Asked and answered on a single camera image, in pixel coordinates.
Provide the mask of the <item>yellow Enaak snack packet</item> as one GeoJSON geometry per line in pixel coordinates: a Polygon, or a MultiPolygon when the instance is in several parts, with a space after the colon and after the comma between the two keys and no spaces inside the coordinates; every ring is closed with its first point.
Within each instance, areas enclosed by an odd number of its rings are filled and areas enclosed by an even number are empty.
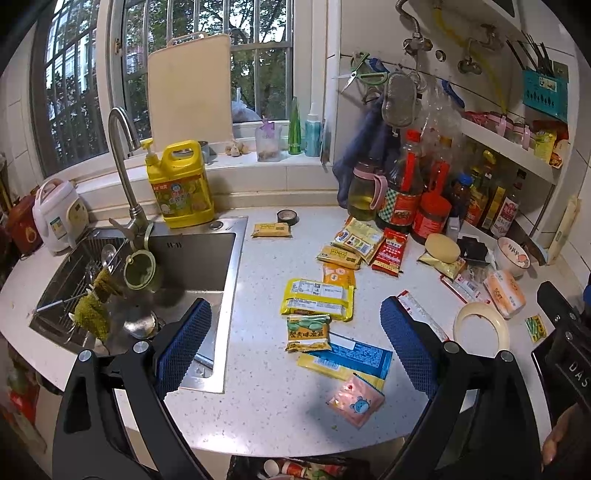
{"type": "Polygon", "coordinates": [[[331,245],[358,254],[363,262],[370,265],[384,238],[382,230],[349,216],[344,227],[335,234],[331,245]]]}

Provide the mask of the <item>white label vinegar bottle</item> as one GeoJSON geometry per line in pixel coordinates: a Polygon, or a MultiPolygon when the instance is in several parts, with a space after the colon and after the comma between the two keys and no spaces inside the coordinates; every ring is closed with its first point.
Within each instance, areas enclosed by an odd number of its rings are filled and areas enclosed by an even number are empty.
{"type": "Polygon", "coordinates": [[[499,239],[505,237],[509,232],[512,223],[517,217],[526,176],[527,173],[524,170],[519,169],[517,171],[515,181],[507,195],[504,197],[494,223],[490,228],[493,237],[499,239]]]}

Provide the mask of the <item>yellow cracker packet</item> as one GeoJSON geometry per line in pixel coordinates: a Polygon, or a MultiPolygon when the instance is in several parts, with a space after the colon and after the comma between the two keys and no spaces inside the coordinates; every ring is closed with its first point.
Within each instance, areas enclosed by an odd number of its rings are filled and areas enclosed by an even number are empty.
{"type": "Polygon", "coordinates": [[[257,223],[253,226],[252,238],[290,238],[290,226],[287,223],[257,223]]]}

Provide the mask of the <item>yellow noodle packet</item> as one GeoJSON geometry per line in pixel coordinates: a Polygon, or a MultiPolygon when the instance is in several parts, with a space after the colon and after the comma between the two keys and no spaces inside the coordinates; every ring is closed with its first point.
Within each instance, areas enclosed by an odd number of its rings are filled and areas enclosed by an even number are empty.
{"type": "Polygon", "coordinates": [[[308,279],[290,279],[280,304],[281,315],[329,315],[332,320],[353,319],[355,287],[308,279]]]}

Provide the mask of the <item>red gold wafer packet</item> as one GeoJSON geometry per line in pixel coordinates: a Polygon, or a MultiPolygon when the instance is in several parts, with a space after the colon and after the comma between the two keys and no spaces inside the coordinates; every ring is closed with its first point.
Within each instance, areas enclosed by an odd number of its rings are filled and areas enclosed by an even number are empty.
{"type": "Polygon", "coordinates": [[[408,242],[408,235],[386,228],[384,241],[370,264],[374,271],[398,277],[402,272],[402,262],[408,242]]]}

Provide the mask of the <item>steel sink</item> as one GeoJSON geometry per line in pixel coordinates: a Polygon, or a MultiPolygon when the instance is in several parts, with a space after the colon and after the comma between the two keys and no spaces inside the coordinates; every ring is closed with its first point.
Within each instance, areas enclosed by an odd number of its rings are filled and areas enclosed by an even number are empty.
{"type": "Polygon", "coordinates": [[[123,280],[131,249],[114,228],[92,230],[53,275],[29,323],[31,329],[73,352],[92,349],[100,355],[126,351],[138,340],[154,336],[164,325],[179,321],[198,299],[211,305],[211,327],[181,382],[184,389],[221,394],[224,390],[228,338],[238,267],[247,220],[228,217],[188,229],[155,225],[148,243],[156,263],[155,286],[129,289],[123,280]],[[110,332],[96,340],[71,320],[74,307],[100,268],[104,247],[113,246],[112,276],[122,293],[106,302],[110,332]]]}

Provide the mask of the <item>steel faucet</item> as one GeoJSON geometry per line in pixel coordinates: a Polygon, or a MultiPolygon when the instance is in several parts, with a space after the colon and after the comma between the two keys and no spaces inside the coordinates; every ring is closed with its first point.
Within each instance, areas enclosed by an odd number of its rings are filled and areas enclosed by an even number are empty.
{"type": "Polygon", "coordinates": [[[129,206],[129,222],[125,226],[113,218],[109,218],[108,222],[123,234],[134,251],[147,250],[154,223],[147,219],[142,206],[135,197],[125,167],[126,154],[124,153],[121,141],[121,137],[123,137],[130,152],[137,150],[140,147],[137,132],[127,112],[121,107],[113,107],[110,110],[107,120],[107,131],[115,167],[129,206]]]}

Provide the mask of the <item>orange white tissue pack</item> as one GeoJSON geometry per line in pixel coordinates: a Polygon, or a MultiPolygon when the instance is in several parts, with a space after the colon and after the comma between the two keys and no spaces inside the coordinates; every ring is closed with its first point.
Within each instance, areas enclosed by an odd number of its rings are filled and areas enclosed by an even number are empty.
{"type": "Polygon", "coordinates": [[[490,273],[484,280],[484,286],[495,307],[505,319],[512,318],[526,305],[525,295],[513,275],[507,270],[490,273]]]}

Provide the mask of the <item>wooden cutting board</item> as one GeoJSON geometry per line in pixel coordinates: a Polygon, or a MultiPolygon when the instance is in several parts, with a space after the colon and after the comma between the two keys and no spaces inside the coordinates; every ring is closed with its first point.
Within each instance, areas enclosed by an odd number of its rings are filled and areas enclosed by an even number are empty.
{"type": "Polygon", "coordinates": [[[233,138],[229,63],[226,34],[184,37],[148,56],[148,114],[156,150],[184,140],[233,138]]]}

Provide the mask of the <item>red lid sauce jar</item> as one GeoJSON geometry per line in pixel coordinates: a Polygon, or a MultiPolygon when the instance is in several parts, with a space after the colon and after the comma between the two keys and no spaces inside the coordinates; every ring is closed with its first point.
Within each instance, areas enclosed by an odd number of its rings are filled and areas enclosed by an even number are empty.
{"type": "Polygon", "coordinates": [[[424,244],[431,234],[441,234],[451,209],[451,203],[437,192],[424,193],[412,226],[414,240],[424,244]]]}

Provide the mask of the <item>white wall shelf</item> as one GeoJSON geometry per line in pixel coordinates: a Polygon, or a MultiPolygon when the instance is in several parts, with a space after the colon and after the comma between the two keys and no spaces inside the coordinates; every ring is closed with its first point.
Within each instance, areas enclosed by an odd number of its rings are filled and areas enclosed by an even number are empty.
{"type": "Polygon", "coordinates": [[[461,129],[467,137],[481,143],[489,150],[506,157],[527,172],[536,175],[552,185],[558,183],[559,172],[530,151],[526,151],[521,146],[499,134],[467,119],[461,120],[461,129]]]}

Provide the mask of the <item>teal spray bottle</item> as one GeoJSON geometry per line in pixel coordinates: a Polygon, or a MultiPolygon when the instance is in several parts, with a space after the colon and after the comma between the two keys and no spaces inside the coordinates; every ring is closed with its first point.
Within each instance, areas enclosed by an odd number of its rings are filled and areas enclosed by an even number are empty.
{"type": "Polygon", "coordinates": [[[315,103],[311,103],[311,110],[304,122],[304,154],[308,157],[318,157],[321,155],[321,147],[322,120],[315,103]]]}

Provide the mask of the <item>white rice cooker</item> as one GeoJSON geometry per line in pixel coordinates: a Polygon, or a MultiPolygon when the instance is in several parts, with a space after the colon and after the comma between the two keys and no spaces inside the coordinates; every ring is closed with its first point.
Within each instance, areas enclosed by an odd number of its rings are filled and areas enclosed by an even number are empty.
{"type": "Polygon", "coordinates": [[[38,188],[32,212],[40,238],[54,256],[74,249],[89,226],[87,208],[74,184],[59,178],[38,188]]]}

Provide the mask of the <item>green yellow snack packet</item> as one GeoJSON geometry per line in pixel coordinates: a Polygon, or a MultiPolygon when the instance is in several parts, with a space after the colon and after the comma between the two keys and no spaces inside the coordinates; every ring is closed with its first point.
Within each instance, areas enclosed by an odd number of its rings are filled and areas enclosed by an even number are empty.
{"type": "Polygon", "coordinates": [[[328,351],[329,315],[290,315],[287,316],[287,352],[328,351]]]}

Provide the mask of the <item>green bottle on sill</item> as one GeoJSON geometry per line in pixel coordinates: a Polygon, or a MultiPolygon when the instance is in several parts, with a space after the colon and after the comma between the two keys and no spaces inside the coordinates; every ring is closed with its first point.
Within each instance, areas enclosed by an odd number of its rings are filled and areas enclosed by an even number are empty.
{"type": "Polygon", "coordinates": [[[291,100],[290,104],[290,124],[288,125],[287,152],[290,155],[301,153],[301,117],[298,109],[297,97],[291,100]]]}

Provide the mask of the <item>yellow label oil bottle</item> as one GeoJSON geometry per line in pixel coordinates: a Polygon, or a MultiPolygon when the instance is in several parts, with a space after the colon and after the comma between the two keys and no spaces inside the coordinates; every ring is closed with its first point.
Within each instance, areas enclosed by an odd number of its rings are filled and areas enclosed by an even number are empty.
{"type": "Polygon", "coordinates": [[[494,154],[490,150],[484,150],[483,159],[471,170],[473,183],[465,220],[475,227],[479,225],[488,203],[496,163],[494,154]]]}

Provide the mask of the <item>red cap soy bottle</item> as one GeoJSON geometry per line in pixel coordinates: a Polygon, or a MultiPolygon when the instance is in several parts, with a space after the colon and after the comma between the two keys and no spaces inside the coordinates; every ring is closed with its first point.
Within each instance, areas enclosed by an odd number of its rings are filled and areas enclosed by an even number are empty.
{"type": "Polygon", "coordinates": [[[400,156],[387,175],[388,190],[376,215],[376,224],[382,230],[408,233],[414,223],[424,190],[420,169],[421,140],[419,130],[406,132],[400,156]]]}

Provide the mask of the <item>green handled scissors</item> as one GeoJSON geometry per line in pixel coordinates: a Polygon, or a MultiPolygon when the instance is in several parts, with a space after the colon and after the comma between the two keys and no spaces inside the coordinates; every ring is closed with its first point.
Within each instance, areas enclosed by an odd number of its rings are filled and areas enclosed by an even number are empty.
{"type": "Polygon", "coordinates": [[[379,87],[384,85],[388,80],[389,72],[387,70],[376,70],[370,65],[372,56],[367,52],[358,52],[352,58],[351,65],[349,65],[349,74],[339,76],[339,79],[346,79],[346,83],[342,86],[341,93],[344,93],[355,82],[360,82],[366,87],[379,87]]]}

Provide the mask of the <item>orange cartoon packet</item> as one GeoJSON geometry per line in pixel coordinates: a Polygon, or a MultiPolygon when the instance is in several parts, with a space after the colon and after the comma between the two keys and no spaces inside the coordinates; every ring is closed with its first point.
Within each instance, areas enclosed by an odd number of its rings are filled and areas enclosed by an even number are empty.
{"type": "Polygon", "coordinates": [[[324,263],[322,264],[322,282],[342,288],[355,288],[355,270],[332,263],[324,263]]]}

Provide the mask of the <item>blue yellow wrapper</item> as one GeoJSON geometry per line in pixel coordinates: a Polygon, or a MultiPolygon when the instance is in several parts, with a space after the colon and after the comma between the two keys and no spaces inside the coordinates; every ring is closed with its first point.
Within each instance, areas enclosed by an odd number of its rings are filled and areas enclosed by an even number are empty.
{"type": "Polygon", "coordinates": [[[377,390],[384,390],[392,351],[336,333],[329,335],[329,344],[329,350],[301,353],[297,366],[342,381],[356,374],[377,390]]]}

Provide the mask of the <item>teal plastic basket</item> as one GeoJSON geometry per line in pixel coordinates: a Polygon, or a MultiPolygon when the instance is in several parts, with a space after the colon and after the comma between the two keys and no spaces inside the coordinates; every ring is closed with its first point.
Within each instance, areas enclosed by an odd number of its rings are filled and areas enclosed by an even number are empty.
{"type": "Polygon", "coordinates": [[[524,70],[523,96],[525,106],[564,123],[568,122],[568,83],[536,71],[524,70]]]}

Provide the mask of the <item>blue cap dark bottle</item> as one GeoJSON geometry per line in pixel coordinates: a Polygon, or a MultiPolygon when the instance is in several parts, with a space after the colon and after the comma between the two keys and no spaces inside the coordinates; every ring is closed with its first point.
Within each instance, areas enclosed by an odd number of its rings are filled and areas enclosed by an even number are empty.
{"type": "Polygon", "coordinates": [[[466,218],[471,198],[471,187],[473,178],[467,173],[460,173],[453,182],[450,193],[452,213],[461,221],[466,218]]]}

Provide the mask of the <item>glass jar pink lid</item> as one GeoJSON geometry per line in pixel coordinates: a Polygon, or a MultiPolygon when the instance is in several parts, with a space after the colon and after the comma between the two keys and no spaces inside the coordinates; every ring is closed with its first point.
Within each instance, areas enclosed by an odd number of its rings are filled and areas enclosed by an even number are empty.
{"type": "Polygon", "coordinates": [[[374,219],[382,207],[388,190],[388,180],[381,169],[367,162],[359,162],[353,168],[349,185],[348,212],[360,221],[374,219]]]}

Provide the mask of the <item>yellow detergent jug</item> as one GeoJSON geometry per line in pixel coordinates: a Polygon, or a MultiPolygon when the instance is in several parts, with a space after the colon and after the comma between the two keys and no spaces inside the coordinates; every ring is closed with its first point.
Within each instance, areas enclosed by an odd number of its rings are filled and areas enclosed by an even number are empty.
{"type": "Polygon", "coordinates": [[[214,203],[200,144],[194,140],[168,145],[158,156],[152,138],[142,140],[145,165],[161,215],[171,229],[193,227],[214,219],[214,203]]]}

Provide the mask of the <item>dark blue hanging cloth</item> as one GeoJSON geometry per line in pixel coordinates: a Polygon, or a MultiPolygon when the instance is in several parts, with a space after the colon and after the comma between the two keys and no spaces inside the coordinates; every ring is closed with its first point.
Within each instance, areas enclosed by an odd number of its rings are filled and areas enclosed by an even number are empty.
{"type": "Polygon", "coordinates": [[[349,186],[356,165],[360,162],[370,163],[388,173],[400,156],[400,131],[394,130],[383,119],[384,100],[385,96],[381,95],[370,105],[360,131],[346,147],[344,155],[332,167],[332,174],[338,181],[338,204],[344,209],[348,208],[349,186]]]}

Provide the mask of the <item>chopstick paper package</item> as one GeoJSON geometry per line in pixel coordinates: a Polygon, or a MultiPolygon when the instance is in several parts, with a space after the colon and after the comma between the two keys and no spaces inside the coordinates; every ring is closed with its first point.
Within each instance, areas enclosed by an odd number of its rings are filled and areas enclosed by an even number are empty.
{"type": "Polygon", "coordinates": [[[548,249],[548,265],[552,265],[556,261],[568,240],[572,226],[580,211],[580,205],[581,201],[577,196],[573,195],[569,198],[562,220],[548,249]]]}

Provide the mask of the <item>grey scrub sponge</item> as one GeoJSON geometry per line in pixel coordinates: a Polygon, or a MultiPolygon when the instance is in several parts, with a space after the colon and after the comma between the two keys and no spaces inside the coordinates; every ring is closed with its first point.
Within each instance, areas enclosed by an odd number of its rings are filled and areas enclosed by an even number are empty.
{"type": "Polygon", "coordinates": [[[382,105],[384,122],[393,129],[411,126],[417,117],[417,87],[403,72],[392,72],[384,87],[382,105]]]}

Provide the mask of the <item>pink cartoon packet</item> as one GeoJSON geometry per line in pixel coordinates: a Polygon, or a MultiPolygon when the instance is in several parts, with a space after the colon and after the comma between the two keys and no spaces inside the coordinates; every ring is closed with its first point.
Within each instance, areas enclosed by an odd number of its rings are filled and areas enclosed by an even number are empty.
{"type": "Polygon", "coordinates": [[[361,429],[385,402],[382,391],[358,374],[352,374],[327,401],[329,408],[361,429]]]}

